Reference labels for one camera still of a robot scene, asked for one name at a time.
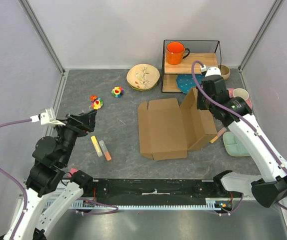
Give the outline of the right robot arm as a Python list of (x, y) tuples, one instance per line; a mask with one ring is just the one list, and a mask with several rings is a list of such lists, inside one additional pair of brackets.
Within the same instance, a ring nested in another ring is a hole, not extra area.
[(260, 172), (245, 175), (226, 170), (216, 176), (213, 193), (218, 197), (243, 193), (265, 208), (278, 204), (287, 197), (287, 161), (263, 133), (252, 109), (243, 98), (230, 97), (220, 75), (206, 76), (196, 88), (197, 108), (210, 111), (242, 142)]

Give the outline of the brown cardboard box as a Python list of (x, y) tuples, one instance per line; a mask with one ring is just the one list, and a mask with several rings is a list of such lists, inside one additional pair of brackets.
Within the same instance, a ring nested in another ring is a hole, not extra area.
[(151, 160), (183, 159), (217, 136), (212, 114), (197, 108), (191, 88), (182, 103), (176, 98), (144, 101), (137, 108), (140, 154)]

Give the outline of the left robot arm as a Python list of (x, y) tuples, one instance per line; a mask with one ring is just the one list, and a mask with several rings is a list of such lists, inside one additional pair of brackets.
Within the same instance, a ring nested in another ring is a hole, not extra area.
[(32, 153), (35, 162), (22, 187), (22, 209), (8, 232), (0, 236), (1, 240), (45, 240), (73, 202), (92, 194), (93, 178), (78, 170), (50, 207), (45, 208), (65, 175), (63, 169), (68, 165), (77, 138), (94, 131), (96, 114), (96, 110), (91, 110), (67, 114), (65, 119), (57, 120), (53, 108), (47, 108), (30, 117), (31, 122), (54, 127), (57, 136), (44, 136), (36, 143)]

